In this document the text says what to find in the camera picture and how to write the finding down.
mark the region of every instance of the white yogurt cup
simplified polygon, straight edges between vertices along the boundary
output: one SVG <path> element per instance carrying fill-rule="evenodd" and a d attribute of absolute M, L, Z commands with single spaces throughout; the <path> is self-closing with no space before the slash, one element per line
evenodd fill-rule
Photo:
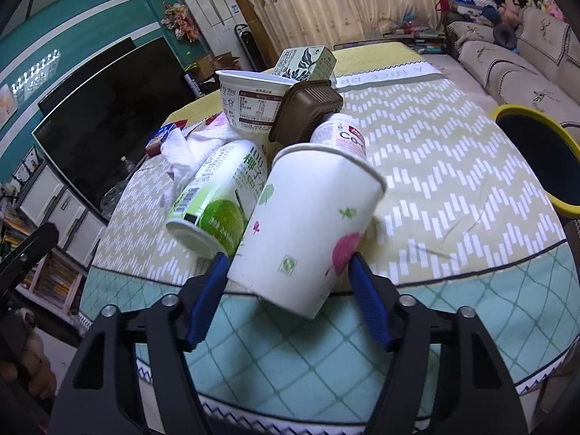
<path fill-rule="evenodd" d="M 269 133 L 288 89 L 297 83 L 275 75 L 218 70 L 221 105 L 228 121 L 243 132 Z"/>
<path fill-rule="evenodd" d="M 201 257 L 214 258 L 217 252 L 231 257 L 267 175 L 265 155 L 253 142 L 220 147 L 169 209 L 167 230 Z"/>
<path fill-rule="evenodd" d="M 366 161 L 364 137 L 355 124 L 355 119 L 349 115 L 331 114 L 320 126 L 314 129 L 310 142 L 336 147 Z"/>
<path fill-rule="evenodd" d="M 386 189 L 385 179 L 354 155 L 319 144 L 284 148 L 227 277 L 314 318 Z"/>

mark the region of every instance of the crumpled tissue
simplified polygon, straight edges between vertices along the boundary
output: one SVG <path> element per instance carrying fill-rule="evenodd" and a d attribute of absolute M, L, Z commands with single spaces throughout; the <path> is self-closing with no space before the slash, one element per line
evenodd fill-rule
<path fill-rule="evenodd" d="M 181 129 L 173 129 L 161 145 L 161 155 L 169 163 L 167 174 L 173 180 L 159 198 L 165 214 L 210 155 L 222 145 L 243 138 L 247 136 L 234 130 L 224 113 L 219 114 L 206 129 L 190 132 L 187 138 Z"/>

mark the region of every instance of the white refrigerator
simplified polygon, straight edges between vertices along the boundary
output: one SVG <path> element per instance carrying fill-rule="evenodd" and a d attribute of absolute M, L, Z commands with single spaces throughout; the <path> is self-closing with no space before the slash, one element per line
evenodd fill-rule
<path fill-rule="evenodd" d="M 234 33 L 237 24 L 246 24 L 236 0 L 184 1 L 214 55 L 231 52 L 240 58 L 242 70 L 252 70 L 252 64 Z"/>

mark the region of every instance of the trash can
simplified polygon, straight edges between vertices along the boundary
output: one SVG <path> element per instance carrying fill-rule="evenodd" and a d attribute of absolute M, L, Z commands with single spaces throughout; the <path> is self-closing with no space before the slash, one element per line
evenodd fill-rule
<path fill-rule="evenodd" d="M 580 146 L 572 136 L 525 106 L 502 105 L 491 117 L 526 159 L 556 212 L 580 218 Z"/>

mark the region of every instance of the television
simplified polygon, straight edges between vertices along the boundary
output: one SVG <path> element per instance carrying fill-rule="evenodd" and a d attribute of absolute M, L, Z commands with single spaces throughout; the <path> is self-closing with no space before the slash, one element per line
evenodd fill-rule
<path fill-rule="evenodd" d="M 123 55 L 77 87 L 33 131 L 46 157 L 100 211 L 167 116 L 195 100 L 163 39 Z"/>
<path fill-rule="evenodd" d="M 48 95 L 38 102 L 38 107 L 45 116 L 57 107 L 57 105 L 69 96 L 77 86 L 87 81 L 98 71 L 105 68 L 119 57 L 135 49 L 135 43 L 130 37 L 126 37 L 114 46 L 93 57 L 87 63 L 81 65 L 72 72 L 65 80 L 55 87 Z"/>

